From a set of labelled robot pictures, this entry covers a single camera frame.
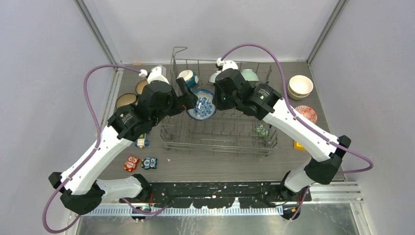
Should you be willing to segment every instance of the yellow sponge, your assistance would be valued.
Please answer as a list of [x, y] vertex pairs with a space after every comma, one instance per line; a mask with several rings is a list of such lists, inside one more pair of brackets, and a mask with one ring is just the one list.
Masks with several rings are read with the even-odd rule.
[[301, 146], [301, 144], [299, 144], [297, 141], [294, 141], [294, 148], [299, 150], [305, 150], [305, 148]]

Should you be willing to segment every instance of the dish rack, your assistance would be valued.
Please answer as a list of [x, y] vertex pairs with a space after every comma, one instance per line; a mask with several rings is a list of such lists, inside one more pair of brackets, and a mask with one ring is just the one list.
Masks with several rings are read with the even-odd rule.
[[[178, 95], [181, 95], [176, 78], [183, 70], [192, 70], [199, 77], [196, 89], [214, 92], [214, 86], [208, 80], [216, 72], [216, 60], [179, 59], [177, 54], [187, 47], [174, 47], [169, 80]], [[272, 72], [270, 63], [235, 61], [239, 70], [252, 69], [260, 83], [269, 81]], [[260, 133], [257, 128], [267, 130]], [[173, 117], [165, 117], [161, 122], [160, 137], [166, 149], [183, 149], [235, 154], [269, 155], [277, 145], [277, 129], [269, 124], [248, 117], [236, 109], [219, 111], [210, 119], [197, 121], [186, 112]]]

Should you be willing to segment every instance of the white panel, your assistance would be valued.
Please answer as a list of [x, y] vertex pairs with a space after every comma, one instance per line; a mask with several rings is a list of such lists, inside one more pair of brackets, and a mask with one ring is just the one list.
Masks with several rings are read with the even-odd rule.
[[[414, 233], [414, 9], [415, 1], [349, 1], [312, 65], [331, 132], [374, 162], [348, 175], [373, 234]], [[345, 170], [367, 166], [349, 154], [343, 161]]]
[[[0, 231], [47, 233], [42, 209], [53, 188], [47, 178], [71, 166], [95, 136], [82, 83], [108, 63], [71, 0], [0, 3]], [[112, 69], [97, 71], [89, 95], [98, 116]], [[56, 198], [47, 215], [54, 229], [69, 211]]]
[[[305, 60], [336, 0], [93, 0], [123, 63], [217, 59], [241, 43], [258, 43], [282, 61]], [[257, 48], [230, 58], [270, 61]]]

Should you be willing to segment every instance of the floral patterned plate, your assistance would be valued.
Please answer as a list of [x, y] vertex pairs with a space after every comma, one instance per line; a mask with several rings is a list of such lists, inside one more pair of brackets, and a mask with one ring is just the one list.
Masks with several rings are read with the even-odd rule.
[[194, 109], [186, 110], [187, 115], [197, 121], [212, 117], [216, 112], [216, 106], [212, 103], [213, 93], [205, 89], [197, 89], [193, 93], [198, 99]]

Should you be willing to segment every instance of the toy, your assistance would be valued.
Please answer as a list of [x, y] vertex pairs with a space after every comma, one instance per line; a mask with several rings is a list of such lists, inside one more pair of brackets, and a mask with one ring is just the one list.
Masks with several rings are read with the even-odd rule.
[[141, 160], [141, 167], [145, 170], [157, 169], [157, 158], [146, 157]]
[[133, 155], [130, 155], [124, 163], [124, 170], [128, 172], [133, 172], [137, 168], [137, 163], [140, 161], [139, 158], [134, 157]]
[[149, 142], [148, 140], [145, 139], [146, 137], [147, 137], [146, 133], [140, 135], [140, 137], [134, 142], [134, 145], [139, 148], [143, 148], [144, 146], [147, 147]]

